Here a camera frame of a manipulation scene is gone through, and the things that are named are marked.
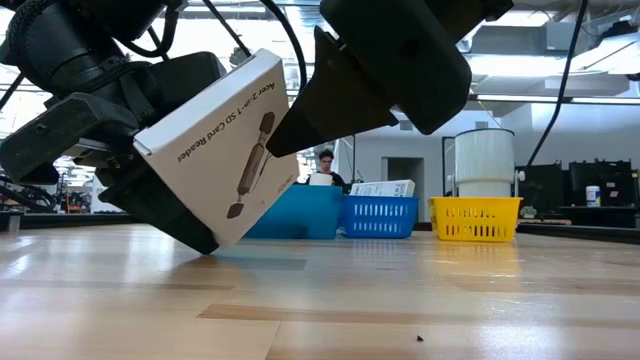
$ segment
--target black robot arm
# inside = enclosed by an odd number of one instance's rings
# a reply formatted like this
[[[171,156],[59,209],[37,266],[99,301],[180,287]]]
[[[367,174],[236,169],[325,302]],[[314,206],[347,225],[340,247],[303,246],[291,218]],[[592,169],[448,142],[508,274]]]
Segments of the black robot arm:
[[[273,1],[261,0],[277,9]],[[94,166],[100,200],[201,253],[218,244],[133,148],[133,137],[218,80],[218,58],[168,59],[186,0],[9,0],[15,11],[0,63],[50,92],[47,110],[0,145],[19,183],[56,183],[61,155]],[[511,0],[323,0],[339,35],[316,29],[316,71],[266,144],[274,156],[396,123],[397,105],[429,134],[464,106],[471,72],[455,44]],[[165,12],[155,50],[133,42]],[[116,41],[158,64],[130,61]]]

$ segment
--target white box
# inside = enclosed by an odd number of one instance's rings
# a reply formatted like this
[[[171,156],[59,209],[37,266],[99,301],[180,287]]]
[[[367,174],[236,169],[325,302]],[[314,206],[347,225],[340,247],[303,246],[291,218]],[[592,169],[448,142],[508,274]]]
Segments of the white box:
[[[265,149],[288,109],[282,59],[260,50],[134,145],[220,246],[230,246],[299,175],[296,154]]]
[[[353,184],[350,195],[411,197],[415,187],[411,180]]]

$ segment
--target yellow basket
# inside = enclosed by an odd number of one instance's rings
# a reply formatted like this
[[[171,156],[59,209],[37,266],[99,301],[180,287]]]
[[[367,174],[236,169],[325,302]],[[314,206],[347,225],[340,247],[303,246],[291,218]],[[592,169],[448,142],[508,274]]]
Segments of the yellow basket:
[[[431,198],[431,225],[440,240],[510,242],[521,198]]]

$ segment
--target blue basket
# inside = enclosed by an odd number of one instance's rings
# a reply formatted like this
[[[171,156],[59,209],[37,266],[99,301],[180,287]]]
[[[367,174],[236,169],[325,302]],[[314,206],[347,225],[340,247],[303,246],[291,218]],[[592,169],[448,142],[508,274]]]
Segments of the blue basket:
[[[406,239],[413,232],[418,201],[418,197],[345,196],[345,233],[352,238]]]
[[[245,238],[335,239],[341,205],[339,187],[291,186]]]

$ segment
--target doorway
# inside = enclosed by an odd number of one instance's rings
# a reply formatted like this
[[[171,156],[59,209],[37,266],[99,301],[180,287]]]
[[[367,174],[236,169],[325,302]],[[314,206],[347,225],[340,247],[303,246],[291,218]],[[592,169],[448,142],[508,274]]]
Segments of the doorway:
[[[424,199],[424,159],[400,157],[382,158],[382,180],[411,180],[416,184],[413,196]],[[424,214],[424,201],[420,201],[418,207],[418,221],[422,220],[422,214]]]

